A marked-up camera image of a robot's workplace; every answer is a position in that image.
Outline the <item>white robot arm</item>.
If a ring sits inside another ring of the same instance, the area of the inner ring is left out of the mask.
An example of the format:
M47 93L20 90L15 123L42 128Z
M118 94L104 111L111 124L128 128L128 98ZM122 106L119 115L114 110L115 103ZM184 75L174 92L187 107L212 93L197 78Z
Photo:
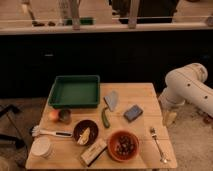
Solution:
M172 109L183 106L186 101L213 118L213 88L204 84L207 77L208 71L200 63L191 63L166 74L166 87L158 97L164 126L169 126L177 116Z

